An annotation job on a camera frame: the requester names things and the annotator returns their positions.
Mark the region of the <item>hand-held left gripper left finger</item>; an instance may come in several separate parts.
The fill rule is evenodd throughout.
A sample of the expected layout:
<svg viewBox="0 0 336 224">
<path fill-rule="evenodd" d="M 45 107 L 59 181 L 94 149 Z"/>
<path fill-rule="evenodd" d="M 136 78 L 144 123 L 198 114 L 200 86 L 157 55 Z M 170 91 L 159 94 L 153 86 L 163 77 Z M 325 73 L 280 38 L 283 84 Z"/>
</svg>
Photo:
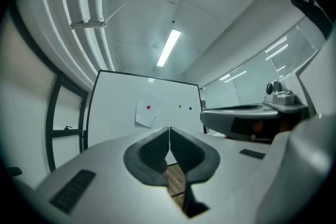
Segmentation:
<svg viewBox="0 0 336 224">
<path fill-rule="evenodd" d="M 164 127 L 130 145 L 123 155 L 129 173 L 148 186 L 167 187 L 164 177 L 166 155 L 170 147 L 170 129 Z"/>
</svg>

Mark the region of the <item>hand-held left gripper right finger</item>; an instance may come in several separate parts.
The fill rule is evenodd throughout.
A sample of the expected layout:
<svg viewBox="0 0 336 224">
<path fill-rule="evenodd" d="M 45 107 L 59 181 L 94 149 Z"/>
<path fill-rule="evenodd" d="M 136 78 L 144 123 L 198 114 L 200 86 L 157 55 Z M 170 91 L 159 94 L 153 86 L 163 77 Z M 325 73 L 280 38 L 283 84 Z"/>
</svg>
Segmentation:
<svg viewBox="0 0 336 224">
<path fill-rule="evenodd" d="M 209 180 L 221 160 L 215 148 L 175 127 L 170 128 L 170 150 L 188 184 L 199 184 Z"/>
</svg>

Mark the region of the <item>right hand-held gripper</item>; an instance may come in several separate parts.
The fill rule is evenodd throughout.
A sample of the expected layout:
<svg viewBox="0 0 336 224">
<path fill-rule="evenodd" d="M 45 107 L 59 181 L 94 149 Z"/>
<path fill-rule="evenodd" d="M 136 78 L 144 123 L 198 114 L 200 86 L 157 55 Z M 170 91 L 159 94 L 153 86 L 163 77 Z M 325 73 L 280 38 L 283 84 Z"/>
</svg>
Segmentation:
<svg viewBox="0 0 336 224">
<path fill-rule="evenodd" d="M 271 143 L 277 134 L 291 131 L 309 117 L 309 108 L 280 81 L 267 84 L 262 103 L 206 109 L 200 115 L 205 127 L 234 140 L 256 143 Z"/>
</svg>

